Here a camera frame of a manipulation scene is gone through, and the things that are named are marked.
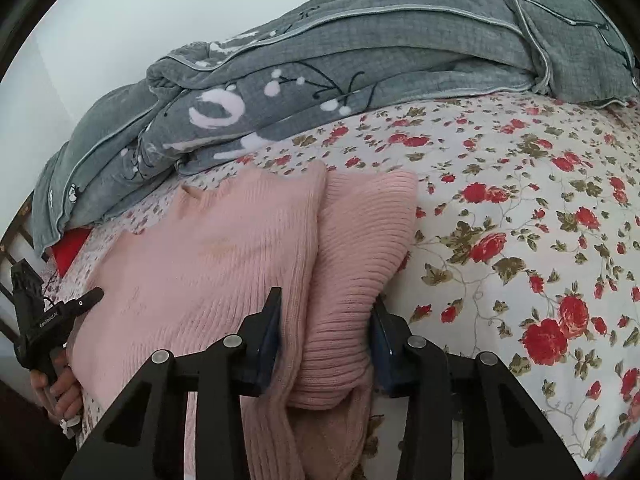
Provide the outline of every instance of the floral bed sheet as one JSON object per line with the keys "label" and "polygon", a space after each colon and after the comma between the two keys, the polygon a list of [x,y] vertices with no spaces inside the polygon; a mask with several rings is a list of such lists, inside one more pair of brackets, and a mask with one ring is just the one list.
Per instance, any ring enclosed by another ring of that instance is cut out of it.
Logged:
{"label": "floral bed sheet", "polygon": [[[48,293],[81,294],[116,235],[157,222],[182,183],[215,186],[249,162],[284,175],[314,159],[415,171],[414,243],[386,289],[389,310],[449,352],[498,354],[596,480],[640,430],[639,132],[634,103],[595,110],[528,92],[382,108],[166,182],[95,229]],[[80,444],[102,414],[84,401]],[[355,479],[395,477],[405,416],[406,401],[376,395]]]}

